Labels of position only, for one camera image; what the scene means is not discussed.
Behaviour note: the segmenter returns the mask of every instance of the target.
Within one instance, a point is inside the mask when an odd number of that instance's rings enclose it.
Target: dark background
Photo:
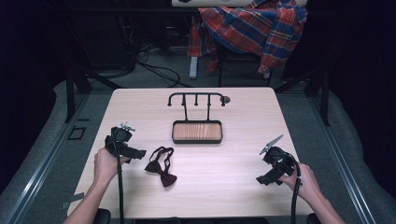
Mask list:
[[[170,1],[131,2],[143,7],[166,7]],[[74,18],[73,28],[80,41],[70,33],[58,39],[54,34],[66,29],[60,29],[62,24],[56,17],[39,13],[43,3],[53,5],[36,0],[0,3],[0,191],[20,167],[50,115],[56,99],[52,89],[65,80],[70,67],[66,49],[88,67],[122,70],[134,66],[131,59],[136,49],[123,41],[120,21]],[[63,3],[73,5],[78,1]],[[92,3],[113,6],[107,0]],[[370,0],[316,0],[308,4],[312,14],[308,15],[303,39],[287,63],[284,78],[302,76],[332,55],[331,90],[342,101],[358,131],[365,162],[375,179],[396,198],[396,182],[390,177],[396,158],[392,1],[375,4]],[[163,20],[147,17],[141,22],[160,27],[152,26],[156,32],[145,32],[148,36],[155,34],[153,41],[166,49],[161,35]],[[87,32],[88,28],[95,30],[94,35]]]

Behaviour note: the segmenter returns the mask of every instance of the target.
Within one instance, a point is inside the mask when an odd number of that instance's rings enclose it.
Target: bow tie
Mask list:
[[[155,158],[154,161],[151,160],[151,158],[154,156],[154,154],[158,152],[157,157]],[[163,153],[167,152],[168,155],[166,159],[164,160],[165,163],[165,169],[163,170],[161,168],[160,163],[158,162],[158,159],[161,157]],[[161,176],[161,182],[163,182],[163,186],[166,188],[177,180],[177,176],[169,174],[169,167],[171,166],[170,162],[170,157],[173,155],[174,149],[172,147],[159,147],[157,148],[149,158],[149,163],[146,166],[145,170],[152,172],[152,173],[157,173]]]

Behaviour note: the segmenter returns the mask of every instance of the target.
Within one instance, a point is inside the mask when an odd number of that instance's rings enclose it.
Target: red plaid cloth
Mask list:
[[[191,27],[188,55],[210,54],[209,70],[217,66],[216,39],[236,53],[254,53],[262,58],[258,71],[283,64],[303,34],[307,11],[295,0],[254,0],[244,8],[199,8],[202,20]]]

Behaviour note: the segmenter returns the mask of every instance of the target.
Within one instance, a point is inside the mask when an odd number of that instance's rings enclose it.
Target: forearm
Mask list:
[[[96,216],[99,204],[105,195],[108,183],[96,183],[93,182],[90,186],[87,194],[76,207],[76,209],[70,214],[64,224],[67,223],[93,223]]]
[[[322,224],[336,224],[345,223],[343,219],[338,216],[337,212],[332,207],[332,204],[323,195],[319,195],[313,200],[308,200],[308,204],[311,206],[317,215],[320,223]]]

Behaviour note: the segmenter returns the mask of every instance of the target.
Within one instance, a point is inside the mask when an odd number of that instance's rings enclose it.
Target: gray floor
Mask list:
[[[169,52],[152,50],[147,63],[171,68],[180,74],[180,81],[193,87],[217,87],[217,72],[207,72],[207,58],[198,63],[198,78],[189,79],[190,59],[185,49]],[[260,77],[255,65],[225,64],[225,76]],[[276,69],[271,87],[282,84],[282,69]],[[168,71],[168,76],[176,78]],[[110,72],[101,73],[108,76]],[[162,78],[140,65],[129,75],[112,78],[125,88],[165,88],[172,81]],[[31,152],[0,197],[1,223],[60,223],[66,216],[62,204],[69,201],[77,186],[79,175],[91,150],[93,139],[106,111],[111,90],[102,83],[90,80],[93,92],[77,92],[78,112],[67,124],[65,84],[55,88],[57,103],[48,123]],[[225,85],[264,86],[258,79],[224,79]],[[318,99],[305,98],[305,84],[277,95],[300,161],[308,163],[318,178],[322,191],[346,223],[394,223],[396,202],[373,179],[362,161],[360,139],[338,98],[331,94],[330,127],[318,117]],[[79,140],[70,140],[73,129],[84,128]],[[289,223],[289,217],[268,217],[270,223]],[[298,217],[298,223],[305,223]]]

